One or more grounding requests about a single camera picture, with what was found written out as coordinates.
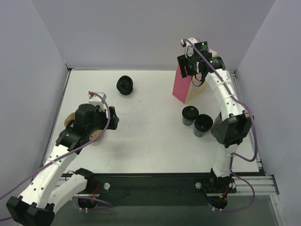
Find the black plastic cup lid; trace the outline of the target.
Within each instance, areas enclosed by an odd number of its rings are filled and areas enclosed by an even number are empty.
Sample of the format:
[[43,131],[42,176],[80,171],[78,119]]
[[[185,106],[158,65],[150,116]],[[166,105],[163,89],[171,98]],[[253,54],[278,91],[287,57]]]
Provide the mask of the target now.
[[199,115],[198,109],[191,105],[184,107],[182,110],[182,116],[187,120],[194,120],[198,117],[198,115]]

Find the black paper coffee cup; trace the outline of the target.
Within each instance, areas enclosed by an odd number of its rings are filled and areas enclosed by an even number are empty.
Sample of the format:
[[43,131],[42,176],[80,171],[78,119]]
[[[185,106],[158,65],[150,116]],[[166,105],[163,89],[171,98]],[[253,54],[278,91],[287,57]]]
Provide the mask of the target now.
[[194,121],[195,121],[195,119],[194,120],[187,120],[187,119],[182,117],[182,122],[183,122],[184,125],[190,126],[190,125],[193,124]]

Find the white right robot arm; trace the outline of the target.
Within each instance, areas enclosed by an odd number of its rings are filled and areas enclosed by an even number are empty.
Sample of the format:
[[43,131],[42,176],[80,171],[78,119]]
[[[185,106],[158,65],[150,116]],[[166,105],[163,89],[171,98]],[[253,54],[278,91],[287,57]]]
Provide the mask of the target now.
[[222,58],[213,56],[207,42],[190,38],[182,39],[181,45],[185,48],[185,53],[177,57],[181,76],[186,78],[200,74],[200,82],[209,85],[220,108],[211,128],[211,134],[220,146],[212,168],[215,176],[208,181],[209,188],[219,192],[225,187],[223,178],[231,175],[232,156],[248,135],[253,117],[247,107],[237,100]]

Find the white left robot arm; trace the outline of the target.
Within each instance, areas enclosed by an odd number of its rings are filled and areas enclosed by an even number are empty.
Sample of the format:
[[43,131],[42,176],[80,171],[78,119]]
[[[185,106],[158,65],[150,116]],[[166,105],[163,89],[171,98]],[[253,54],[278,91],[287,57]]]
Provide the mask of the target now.
[[103,104],[81,104],[59,134],[42,170],[23,192],[7,201],[12,219],[23,226],[49,226],[58,210],[74,195],[93,192],[97,188],[95,174],[84,168],[76,170],[58,188],[55,185],[82,148],[91,143],[90,137],[98,130],[116,130],[118,122],[113,106],[106,111]]

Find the pink cream paper bag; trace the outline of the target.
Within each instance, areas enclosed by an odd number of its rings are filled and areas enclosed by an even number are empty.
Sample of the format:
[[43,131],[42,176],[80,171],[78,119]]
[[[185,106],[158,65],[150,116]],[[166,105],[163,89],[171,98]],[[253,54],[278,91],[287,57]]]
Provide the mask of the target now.
[[195,77],[182,77],[180,66],[177,66],[172,95],[175,96],[183,104],[188,104],[192,99],[203,92],[207,83],[201,84],[202,74],[199,73]]

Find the brown cardboard cup carrier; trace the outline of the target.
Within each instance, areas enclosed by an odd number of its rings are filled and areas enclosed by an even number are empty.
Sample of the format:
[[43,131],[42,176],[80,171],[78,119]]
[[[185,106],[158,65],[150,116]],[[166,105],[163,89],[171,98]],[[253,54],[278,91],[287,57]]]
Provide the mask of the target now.
[[[64,120],[64,126],[67,127],[67,125],[68,125],[71,121],[73,121],[73,120],[75,120],[75,112],[70,113],[70,114],[66,117],[66,119]],[[91,140],[95,139],[96,137],[98,137],[98,136],[101,134],[102,131],[103,131],[102,129],[96,130],[94,133],[92,133],[92,134],[90,135],[89,140],[91,141]]]

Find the stack of black cup lids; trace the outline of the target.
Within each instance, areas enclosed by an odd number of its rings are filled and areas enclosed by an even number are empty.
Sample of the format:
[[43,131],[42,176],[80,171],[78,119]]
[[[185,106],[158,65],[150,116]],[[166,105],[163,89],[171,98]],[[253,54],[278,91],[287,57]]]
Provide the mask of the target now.
[[129,76],[123,75],[118,79],[116,87],[120,94],[127,96],[132,93],[133,85],[133,80]]

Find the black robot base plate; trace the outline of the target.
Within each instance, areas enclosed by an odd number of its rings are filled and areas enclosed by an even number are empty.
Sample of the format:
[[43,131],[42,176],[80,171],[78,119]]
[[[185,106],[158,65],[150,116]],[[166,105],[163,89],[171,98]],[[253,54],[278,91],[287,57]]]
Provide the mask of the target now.
[[236,193],[234,180],[217,182],[209,174],[96,174],[79,192],[80,207],[206,206],[225,207]]

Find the aluminium frame rail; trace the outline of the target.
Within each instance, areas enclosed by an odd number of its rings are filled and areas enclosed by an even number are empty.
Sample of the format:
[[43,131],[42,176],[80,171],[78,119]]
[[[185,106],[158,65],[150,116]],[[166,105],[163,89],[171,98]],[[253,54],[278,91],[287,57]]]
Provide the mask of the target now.
[[[157,173],[157,174],[96,174],[95,184],[91,188],[75,191],[75,195],[92,195],[93,189],[99,187],[100,194],[113,194],[121,191],[162,191],[184,192],[209,196],[218,196],[220,192],[209,187],[208,174],[201,173]],[[241,176],[234,178],[235,185],[229,192],[230,195],[276,195],[279,194],[276,180],[273,176]]]

